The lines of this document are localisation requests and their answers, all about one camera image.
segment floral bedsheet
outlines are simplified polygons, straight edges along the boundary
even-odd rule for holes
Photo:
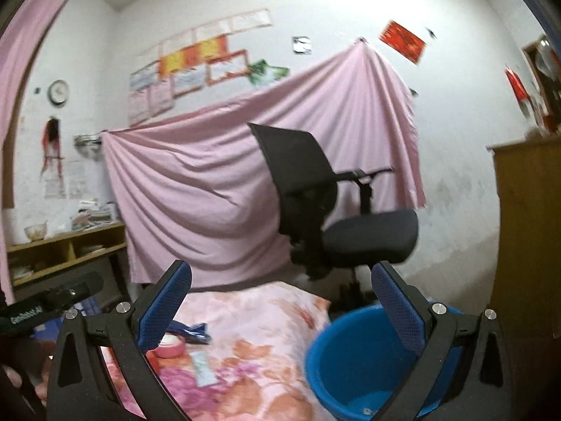
[[[186,325],[207,323],[212,344],[186,344],[181,357],[153,356],[150,361],[194,421],[330,421],[303,369],[310,344],[329,324],[328,306],[325,299],[282,282],[188,294],[175,319]],[[207,353],[218,383],[197,386],[194,351]],[[142,416],[111,359],[108,368],[124,406]]]

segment pink tape roll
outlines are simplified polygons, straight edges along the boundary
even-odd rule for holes
[[[156,356],[162,359],[180,357],[185,353],[185,342],[182,337],[165,334],[158,348],[154,350]]]

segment wooden desk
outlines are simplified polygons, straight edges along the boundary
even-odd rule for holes
[[[490,306],[503,325],[523,416],[561,375],[561,137],[491,150],[500,243]]]
[[[43,280],[62,271],[70,270],[98,258],[109,257],[111,269],[122,295],[128,297],[126,283],[117,257],[117,251],[126,248],[123,223],[59,234],[51,239],[13,245],[7,248],[8,260],[17,259],[18,266],[40,268],[33,275],[12,280],[14,289]],[[102,250],[82,254],[91,245],[103,245]]]

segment metal screw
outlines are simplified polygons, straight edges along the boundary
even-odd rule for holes
[[[65,316],[69,320],[73,320],[75,317],[78,316],[78,311],[76,309],[70,309],[68,312],[66,312]]]
[[[485,311],[485,316],[487,317],[487,319],[494,320],[496,319],[496,312],[492,309],[487,309]]]
[[[131,309],[130,302],[121,302],[117,304],[117,312],[119,313],[127,313]]]
[[[433,312],[437,315],[444,315],[448,309],[443,303],[433,303]]]

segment pink sheet hanging on wall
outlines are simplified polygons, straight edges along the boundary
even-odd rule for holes
[[[0,147],[12,120],[21,81],[33,53],[67,0],[25,0],[0,39]],[[0,163],[0,180],[2,163]],[[13,302],[4,233],[0,235],[0,283],[8,303]]]
[[[155,282],[179,258],[193,285],[260,277],[290,260],[279,205],[247,122],[310,131],[335,171],[393,166],[375,209],[422,207],[409,89],[363,42],[278,85],[152,125],[105,133],[109,174],[127,224],[131,276]],[[358,214],[340,185],[330,220]]]

